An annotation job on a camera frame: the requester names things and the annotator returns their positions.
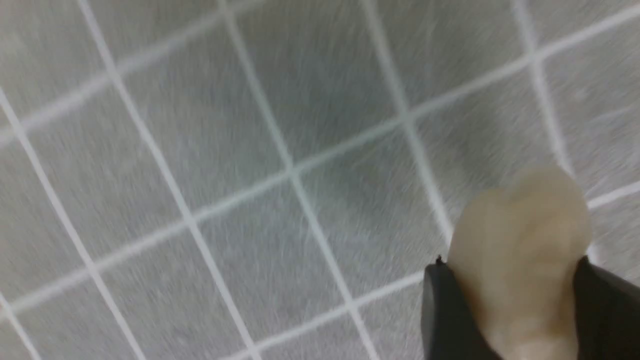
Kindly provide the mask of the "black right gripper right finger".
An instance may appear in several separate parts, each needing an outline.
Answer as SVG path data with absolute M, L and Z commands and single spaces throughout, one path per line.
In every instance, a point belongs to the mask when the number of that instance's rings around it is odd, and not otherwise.
M 579 360 L 640 358 L 640 289 L 579 260 L 573 278 Z

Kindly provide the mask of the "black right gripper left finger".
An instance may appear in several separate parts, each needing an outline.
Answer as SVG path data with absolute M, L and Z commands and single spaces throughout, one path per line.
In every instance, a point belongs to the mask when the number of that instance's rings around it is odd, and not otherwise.
M 426 360 L 499 360 L 473 319 L 453 271 L 438 256 L 423 272 L 421 335 Z

